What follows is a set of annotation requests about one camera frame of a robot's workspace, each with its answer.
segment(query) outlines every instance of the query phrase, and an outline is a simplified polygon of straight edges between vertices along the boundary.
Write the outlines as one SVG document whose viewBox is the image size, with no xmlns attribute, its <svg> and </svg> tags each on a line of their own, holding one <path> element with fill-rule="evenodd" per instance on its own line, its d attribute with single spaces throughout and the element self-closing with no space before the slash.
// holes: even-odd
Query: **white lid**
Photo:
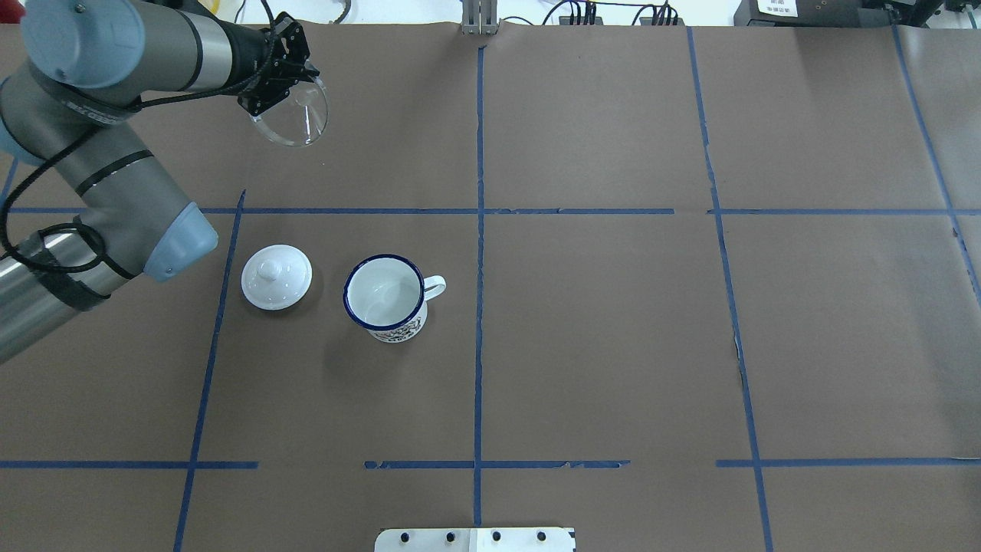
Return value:
<svg viewBox="0 0 981 552">
<path fill-rule="evenodd" d="M 242 269 L 242 292 L 266 310 L 280 310 L 299 301 L 310 289 L 313 267 L 303 251 L 278 244 L 252 255 Z"/>
</svg>

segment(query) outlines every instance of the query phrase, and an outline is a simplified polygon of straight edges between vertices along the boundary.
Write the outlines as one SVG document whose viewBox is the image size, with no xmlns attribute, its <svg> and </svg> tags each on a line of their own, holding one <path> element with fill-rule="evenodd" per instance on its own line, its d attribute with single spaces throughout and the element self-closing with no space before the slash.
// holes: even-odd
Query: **transparent lid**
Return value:
<svg viewBox="0 0 981 552">
<path fill-rule="evenodd" d="M 327 89 L 317 77 L 312 83 L 295 84 L 289 89 L 289 96 L 265 113 L 252 117 L 252 123 L 275 143 L 303 147 L 324 133 L 327 116 Z"/>
</svg>

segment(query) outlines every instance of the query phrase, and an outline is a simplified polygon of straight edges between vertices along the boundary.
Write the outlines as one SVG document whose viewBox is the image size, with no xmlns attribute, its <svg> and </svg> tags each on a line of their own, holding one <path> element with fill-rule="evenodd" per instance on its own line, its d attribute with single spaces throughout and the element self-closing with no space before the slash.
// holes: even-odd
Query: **mug pattern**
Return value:
<svg viewBox="0 0 981 552">
<path fill-rule="evenodd" d="M 379 341 L 384 341 L 386 343 L 399 343 L 419 333 L 419 330 L 423 329 L 423 324 L 425 323 L 426 318 L 416 316 L 393 330 L 388 330 L 385 332 L 369 330 L 369 333 Z"/>
</svg>

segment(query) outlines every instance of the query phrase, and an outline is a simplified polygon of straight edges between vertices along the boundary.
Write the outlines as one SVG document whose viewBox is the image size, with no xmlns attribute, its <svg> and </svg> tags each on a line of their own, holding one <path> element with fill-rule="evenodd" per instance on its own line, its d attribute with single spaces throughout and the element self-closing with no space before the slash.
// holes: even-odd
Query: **white mug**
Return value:
<svg viewBox="0 0 981 552">
<path fill-rule="evenodd" d="M 446 289 L 442 276 L 423 279 L 409 259 L 394 254 L 368 257 L 344 284 L 344 308 L 375 339 L 400 343 L 426 324 L 426 301 Z"/>
</svg>

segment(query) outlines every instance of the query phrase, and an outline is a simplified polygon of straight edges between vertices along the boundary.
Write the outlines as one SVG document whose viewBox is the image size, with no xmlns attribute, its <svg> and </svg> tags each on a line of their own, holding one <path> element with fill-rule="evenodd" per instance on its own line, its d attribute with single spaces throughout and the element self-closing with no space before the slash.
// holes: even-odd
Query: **black cable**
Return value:
<svg viewBox="0 0 981 552">
<path fill-rule="evenodd" d="M 194 99 L 210 98 L 212 96 L 238 92 L 248 88 L 252 83 L 256 82 L 262 74 L 269 68 L 270 64 L 273 63 L 273 44 L 280 39 L 276 34 L 274 27 L 276 26 L 276 21 L 273 19 L 273 11 L 269 9 L 269 2 L 267 0 L 261 0 L 263 8 L 266 9 L 266 16 L 269 18 L 269 54 L 266 55 L 266 60 L 263 62 L 262 66 L 252 76 L 247 77 L 238 83 L 230 84 L 224 88 L 219 88 L 217 90 L 205 90 L 203 92 L 194 92 L 193 94 L 181 94 L 177 96 L 168 96 L 157 99 L 152 99 L 148 101 L 142 101 L 136 103 L 130 107 L 133 111 L 139 111 L 146 107 L 155 107 L 157 105 L 166 105 L 170 103 L 179 103 L 182 101 L 190 101 Z"/>
<path fill-rule="evenodd" d="M 552 6 L 551 10 L 548 10 L 548 13 L 545 14 L 545 19 L 542 20 L 542 25 L 548 23 L 548 18 L 550 18 L 551 15 L 555 13 L 555 10 L 557 10 L 559 6 L 561 6 L 562 4 L 571 4 L 572 6 L 575 7 L 577 18 L 582 17 L 582 12 L 580 12 L 579 2 L 577 2 L 576 0 L 562 0 L 558 4 Z M 572 23 L 572 8 L 569 8 L 569 23 L 570 24 Z"/>
<path fill-rule="evenodd" d="M 178 103 L 182 101 L 190 101 L 192 99 L 217 96 L 227 92 L 246 88 L 256 80 L 258 80 L 259 77 L 262 76 L 263 72 L 265 72 L 266 69 L 269 68 L 270 64 L 273 61 L 273 44 L 277 40 L 280 40 L 280 36 L 276 34 L 276 20 L 273 18 L 273 11 L 269 8 L 269 2 L 267 0 L 261 0 L 261 1 L 263 7 L 266 9 L 266 16 L 269 18 L 269 40 L 268 40 L 269 54 L 266 56 L 266 61 L 262 64 L 261 67 L 259 67 L 258 70 L 256 70 L 255 74 L 253 74 L 251 77 L 248 77 L 247 79 L 243 79 L 239 83 L 235 83 L 230 86 L 225 86 L 224 88 L 219 88 L 217 90 L 197 92 L 193 94 L 184 94 L 180 96 L 171 96 L 171 97 L 165 97 L 156 100 L 138 102 L 133 104 L 130 107 L 130 109 L 134 109 L 138 111 L 145 107 L 153 107 L 156 105 Z M 52 233 L 65 233 L 74 230 L 80 236 L 82 236 L 86 242 L 91 244 L 92 252 L 95 253 L 95 258 L 86 262 L 85 264 L 80 264 L 78 266 L 59 266 L 55 264 L 46 264 L 46 263 L 34 261 L 29 257 L 22 255 L 21 252 L 17 250 L 17 248 L 10 242 L 10 237 L 7 231 L 7 220 L 10 217 L 10 210 L 14 206 L 14 202 L 17 201 L 17 199 L 24 192 L 26 192 L 27 189 L 30 188 L 30 186 L 37 181 L 37 179 L 41 178 L 41 175 L 47 172 L 48 169 L 54 167 L 63 159 L 74 153 L 77 149 L 82 147 L 87 141 L 89 141 L 101 130 L 102 127 L 98 127 L 98 126 L 90 127 L 74 142 L 69 144 L 67 147 L 65 147 L 58 153 L 55 153 L 50 159 L 42 163 L 40 167 L 34 169 L 34 171 L 30 173 L 27 176 L 27 178 L 24 179 L 23 182 L 17 185 L 17 187 L 14 188 L 7 195 L 7 197 L 3 201 L 3 205 L 0 205 L 0 247 L 3 248 L 3 251 L 6 253 L 6 255 L 10 255 L 15 261 L 19 262 L 20 264 L 26 266 L 31 270 L 37 270 L 41 272 L 55 272 L 59 274 L 74 274 L 78 272 L 84 272 L 86 270 L 91 270 L 92 268 L 95 268 L 96 266 L 98 266 L 99 264 L 105 261 L 106 259 L 105 240 L 102 238 L 102 235 L 99 234 L 97 230 L 86 224 L 65 223 L 65 224 L 55 225 L 41 231 L 42 234 L 46 232 L 48 233 L 48 235 L 50 235 Z"/>
<path fill-rule="evenodd" d="M 238 23 L 238 16 L 240 16 L 242 10 L 245 9 L 245 2 L 248 2 L 248 0 L 242 0 L 242 5 L 238 6 L 238 11 L 235 12 L 235 18 L 232 20 L 232 23 Z"/>
<path fill-rule="evenodd" d="M 523 22 L 525 22 L 525 23 L 527 23 L 528 25 L 531 25 L 531 26 L 534 26 L 535 25 L 534 23 L 526 20 L 525 18 L 518 17 L 518 16 L 508 16 L 508 17 L 502 19 L 501 21 L 508 21 L 508 20 L 518 20 L 518 21 L 523 21 Z"/>
<path fill-rule="evenodd" d="M 647 8 L 650 8 L 651 10 L 653 10 L 653 11 L 654 11 L 654 15 L 653 15 L 653 16 L 654 16 L 654 17 L 657 17 L 657 6 L 654 6 L 653 4 L 647 4 L 646 6 L 644 6 L 644 7 L 642 7 L 642 8 L 640 8 L 640 10 L 638 10 L 638 11 L 637 11 L 637 14 L 636 14 L 636 15 L 634 16 L 634 20 L 630 22 L 630 26 L 631 26 L 631 27 L 633 27 L 634 25 L 636 25 L 636 24 L 637 24 L 637 21 L 639 21 L 639 20 L 640 20 L 640 18 L 641 18 L 641 14 L 642 14 L 642 13 L 644 12 L 644 10 L 646 10 Z"/>
<path fill-rule="evenodd" d="M 571 0 L 571 1 L 582 2 L 584 0 Z M 622 2 L 598 2 L 598 1 L 594 2 L 594 0 L 590 0 L 590 2 L 593 2 L 594 4 L 598 4 L 600 6 L 627 6 L 628 8 L 642 8 L 647 5 L 647 4 L 626 4 Z"/>
<path fill-rule="evenodd" d="M 41 164 L 40 167 L 34 169 L 34 172 L 30 173 L 27 178 L 24 179 L 16 188 L 14 188 L 7 198 L 3 201 L 3 207 L 0 207 L 0 246 L 3 246 L 3 250 L 10 255 L 15 261 L 26 266 L 31 270 L 39 270 L 42 272 L 56 272 L 59 274 L 73 274 L 77 272 L 84 272 L 86 270 L 91 270 L 99 264 L 101 264 L 106 258 L 106 243 L 102 239 L 102 236 L 92 227 L 81 224 L 81 223 L 65 223 L 52 226 L 45 229 L 42 232 L 47 232 L 49 235 L 52 233 L 65 233 L 69 231 L 76 231 L 80 235 L 84 234 L 86 241 L 95 244 L 93 252 L 95 253 L 95 258 L 86 262 L 85 264 L 80 264 L 78 266 L 60 266 L 55 264 L 47 264 L 44 262 L 37 262 L 27 256 L 21 254 L 20 251 L 14 247 L 14 244 L 10 242 L 10 236 L 7 232 L 7 219 L 10 216 L 10 209 L 14 206 L 14 201 L 17 201 L 18 197 L 27 191 L 27 188 L 34 182 L 41 178 L 48 169 L 57 165 L 62 159 L 71 155 L 75 150 L 82 147 L 87 141 L 96 135 L 101 127 L 92 126 L 89 127 L 80 137 L 76 138 L 71 144 L 65 149 L 62 149 L 58 153 L 54 154 L 50 159 Z"/>
<path fill-rule="evenodd" d="M 331 25 L 337 25 L 338 23 L 344 21 L 347 18 L 347 14 L 351 12 L 351 0 L 344 0 L 344 11 L 340 12 L 340 16 L 331 21 Z"/>
</svg>

